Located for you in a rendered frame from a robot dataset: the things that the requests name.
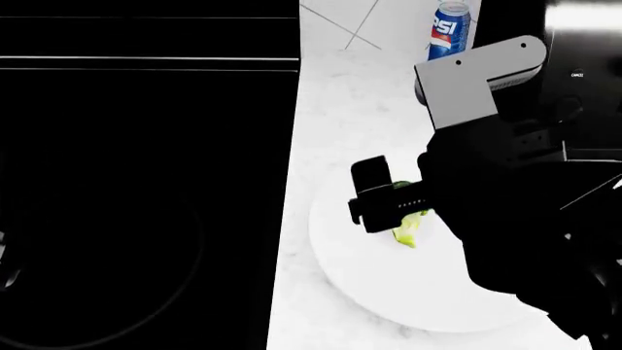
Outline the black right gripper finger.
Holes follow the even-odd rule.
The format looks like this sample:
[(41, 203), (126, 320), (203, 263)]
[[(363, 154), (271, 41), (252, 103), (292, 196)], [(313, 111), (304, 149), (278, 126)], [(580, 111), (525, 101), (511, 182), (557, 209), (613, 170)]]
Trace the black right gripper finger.
[(348, 206), (352, 221), (363, 225), (365, 232), (377, 233), (393, 227), (395, 223), (392, 202), (393, 182), (384, 156), (373, 157), (351, 165), (356, 197)]

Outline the green lettuce piece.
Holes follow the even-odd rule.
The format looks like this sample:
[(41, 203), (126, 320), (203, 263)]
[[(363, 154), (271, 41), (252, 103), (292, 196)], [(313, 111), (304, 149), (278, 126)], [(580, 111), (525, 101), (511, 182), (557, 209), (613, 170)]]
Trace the green lettuce piece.
[(416, 248), (415, 242), (415, 232), (419, 228), (422, 223), (422, 218), (429, 214), (429, 210), (424, 210), (421, 212), (414, 212), (409, 215), (404, 216), (401, 219), (400, 227), (396, 227), (392, 229), (392, 233), (394, 239), (399, 243), (403, 244), (411, 249)]

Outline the white round plate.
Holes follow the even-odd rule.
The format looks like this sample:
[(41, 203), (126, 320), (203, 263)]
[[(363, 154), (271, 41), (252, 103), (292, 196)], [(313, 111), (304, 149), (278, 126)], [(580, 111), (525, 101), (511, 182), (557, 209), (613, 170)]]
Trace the white round plate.
[(434, 213), (414, 232), (415, 247), (390, 231), (352, 223), (351, 178), (334, 172), (310, 209), (310, 243), (320, 267), (346, 297), (395, 323), (429, 332), (485, 332), (540, 319), (543, 311), (517, 297), (487, 291), (468, 277), (461, 242)]

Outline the blue Pepsi soda can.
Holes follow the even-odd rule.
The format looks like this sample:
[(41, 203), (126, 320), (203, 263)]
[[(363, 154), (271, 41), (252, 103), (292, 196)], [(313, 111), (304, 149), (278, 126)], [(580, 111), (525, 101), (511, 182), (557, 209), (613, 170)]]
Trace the blue Pepsi soda can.
[(464, 52), (470, 24), (466, 0), (442, 0), (433, 14), (428, 60)]

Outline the black glass cooktop stove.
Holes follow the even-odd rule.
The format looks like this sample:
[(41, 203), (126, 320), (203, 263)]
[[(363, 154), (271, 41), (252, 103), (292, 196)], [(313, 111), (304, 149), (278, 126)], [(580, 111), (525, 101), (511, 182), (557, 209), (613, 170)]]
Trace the black glass cooktop stove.
[(266, 350), (299, 0), (0, 0), (0, 350)]

